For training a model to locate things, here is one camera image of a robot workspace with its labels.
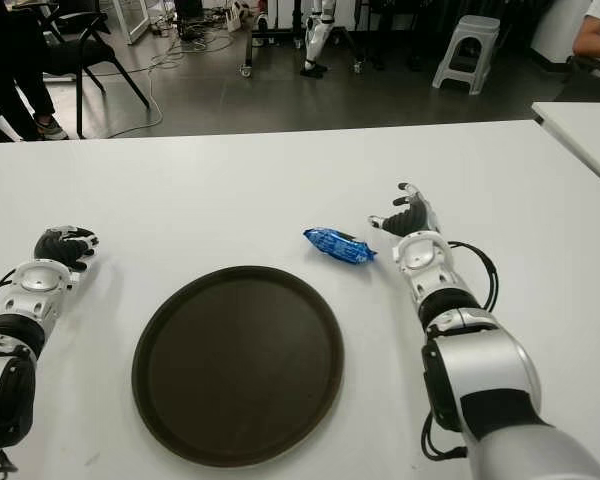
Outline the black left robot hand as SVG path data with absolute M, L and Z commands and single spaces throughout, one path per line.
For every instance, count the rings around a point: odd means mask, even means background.
M 87 270 L 84 258 L 95 254 L 99 244 L 96 234 L 75 226 L 62 226 L 47 229 L 36 242 L 33 257 L 61 263 L 72 272 Z

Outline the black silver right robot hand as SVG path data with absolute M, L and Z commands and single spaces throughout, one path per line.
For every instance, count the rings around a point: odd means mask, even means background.
M 439 233 L 436 214 L 420 190 L 408 182 L 399 183 L 398 189 L 402 195 L 393 201 L 393 205 L 402 210 L 389 217 L 369 216 L 370 225 L 400 238 L 420 231 Z

